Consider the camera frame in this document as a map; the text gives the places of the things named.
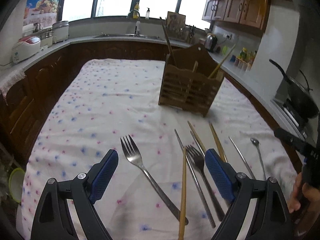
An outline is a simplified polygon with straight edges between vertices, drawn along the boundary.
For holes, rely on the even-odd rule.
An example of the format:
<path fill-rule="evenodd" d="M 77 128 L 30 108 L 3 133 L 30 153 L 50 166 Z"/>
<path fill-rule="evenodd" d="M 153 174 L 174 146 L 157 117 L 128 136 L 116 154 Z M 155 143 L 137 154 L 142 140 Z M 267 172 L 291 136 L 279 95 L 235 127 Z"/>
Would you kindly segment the right hand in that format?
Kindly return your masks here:
<path fill-rule="evenodd" d="M 292 192 L 287 202 L 289 213 L 297 213 L 300 210 L 304 210 L 303 201 L 305 200 L 307 200 L 307 209 L 295 229 L 297 236 L 302 236 L 303 233 L 306 234 L 319 216 L 319 189 L 303 182 L 302 172 L 300 172 L 295 179 Z"/>

